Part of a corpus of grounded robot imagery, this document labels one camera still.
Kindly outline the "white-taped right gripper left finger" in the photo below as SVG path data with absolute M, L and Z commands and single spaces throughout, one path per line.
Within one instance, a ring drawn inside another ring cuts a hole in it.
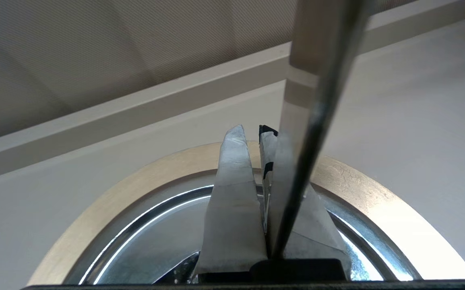
M 228 130 L 205 212 L 195 272 L 244 272 L 267 259 L 260 202 L 244 128 Z

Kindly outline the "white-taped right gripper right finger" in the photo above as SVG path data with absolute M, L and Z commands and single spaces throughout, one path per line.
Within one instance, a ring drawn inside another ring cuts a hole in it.
M 273 162 L 278 132 L 267 125 L 259 126 L 260 164 L 263 171 L 263 228 L 268 228 L 271 205 Z M 284 251 L 286 259 L 339 259 L 342 267 L 351 267 L 346 244 L 337 230 L 324 202 L 308 184 L 289 241 Z

